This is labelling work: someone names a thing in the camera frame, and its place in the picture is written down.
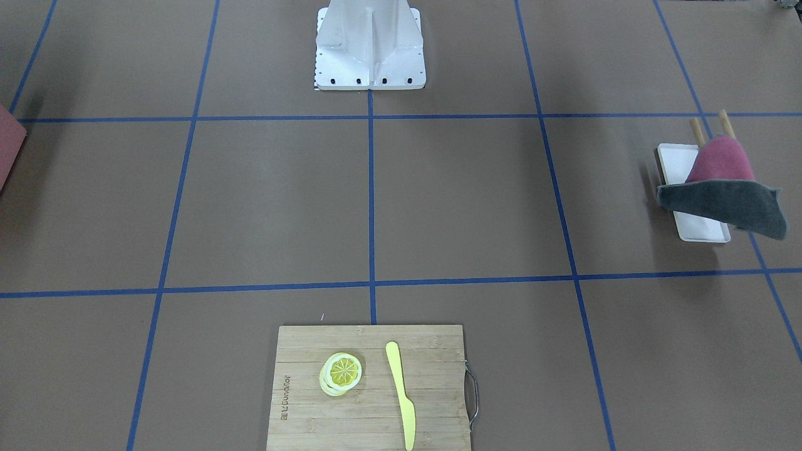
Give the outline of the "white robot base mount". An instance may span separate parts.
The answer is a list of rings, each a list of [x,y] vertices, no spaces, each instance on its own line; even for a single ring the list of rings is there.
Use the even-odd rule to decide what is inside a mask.
[[[420,11],[407,1],[331,1],[317,12],[313,86],[321,91],[421,90]]]

